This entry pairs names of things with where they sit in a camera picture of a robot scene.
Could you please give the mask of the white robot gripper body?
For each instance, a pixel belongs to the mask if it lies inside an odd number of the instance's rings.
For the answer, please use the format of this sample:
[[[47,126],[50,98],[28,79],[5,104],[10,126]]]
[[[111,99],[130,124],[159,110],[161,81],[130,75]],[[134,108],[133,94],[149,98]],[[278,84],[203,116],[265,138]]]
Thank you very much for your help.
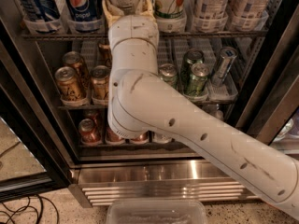
[[[116,20],[108,31],[108,40],[112,48],[120,42],[131,39],[141,39],[158,47],[159,29],[157,23],[150,17],[129,15]]]

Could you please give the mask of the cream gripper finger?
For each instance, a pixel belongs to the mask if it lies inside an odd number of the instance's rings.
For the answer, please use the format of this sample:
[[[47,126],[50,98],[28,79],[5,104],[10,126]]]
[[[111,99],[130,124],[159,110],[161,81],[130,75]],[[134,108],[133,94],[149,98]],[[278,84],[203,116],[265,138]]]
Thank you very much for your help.
[[[102,7],[109,27],[124,15],[124,12],[115,7],[109,0],[102,0]]]
[[[151,0],[140,0],[137,5],[136,14],[148,17],[150,20],[155,21]]]

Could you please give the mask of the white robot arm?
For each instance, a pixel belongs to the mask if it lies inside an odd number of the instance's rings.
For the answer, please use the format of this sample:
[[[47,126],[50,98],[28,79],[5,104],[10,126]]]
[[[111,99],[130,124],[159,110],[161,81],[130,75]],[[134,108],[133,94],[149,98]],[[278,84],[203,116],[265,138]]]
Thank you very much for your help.
[[[158,77],[159,30],[150,0],[124,15],[102,0],[112,53],[108,124],[131,139],[146,131],[170,136],[232,179],[299,219],[299,161],[209,115]]]

